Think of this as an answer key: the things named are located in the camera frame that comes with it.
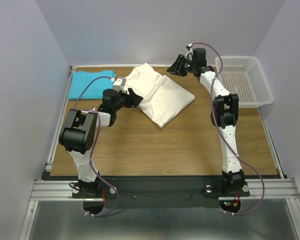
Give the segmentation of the white t-shirt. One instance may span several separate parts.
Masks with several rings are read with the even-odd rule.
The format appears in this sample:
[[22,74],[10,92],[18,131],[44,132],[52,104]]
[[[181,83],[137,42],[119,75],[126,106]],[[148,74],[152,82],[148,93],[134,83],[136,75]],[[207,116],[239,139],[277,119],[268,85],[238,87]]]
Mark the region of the white t-shirt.
[[124,87],[143,97],[138,107],[160,128],[195,100],[192,93],[147,63],[134,67],[125,79]]

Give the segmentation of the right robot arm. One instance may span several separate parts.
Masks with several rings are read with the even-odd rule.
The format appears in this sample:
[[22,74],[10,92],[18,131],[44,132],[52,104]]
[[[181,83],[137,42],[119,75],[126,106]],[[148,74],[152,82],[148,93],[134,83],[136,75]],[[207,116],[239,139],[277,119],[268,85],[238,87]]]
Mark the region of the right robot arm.
[[219,134],[222,152],[221,192],[238,193],[245,185],[245,175],[239,161],[236,143],[236,124],[239,118],[239,96],[230,93],[218,79],[218,73],[207,65],[206,49],[186,47],[167,72],[180,77],[193,74],[207,89],[211,100],[211,121]]

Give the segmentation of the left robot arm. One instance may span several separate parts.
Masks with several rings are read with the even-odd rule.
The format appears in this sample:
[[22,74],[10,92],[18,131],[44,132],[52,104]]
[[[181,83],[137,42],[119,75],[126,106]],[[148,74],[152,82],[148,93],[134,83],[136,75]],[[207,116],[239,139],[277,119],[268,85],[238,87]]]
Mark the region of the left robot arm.
[[99,172],[92,167],[92,154],[100,135],[101,127],[111,127],[122,108],[136,108],[143,101],[132,88],[127,91],[106,89],[98,110],[84,112],[69,110],[59,134],[59,144],[64,146],[75,163],[78,182],[71,183],[74,194],[96,197],[101,193]]

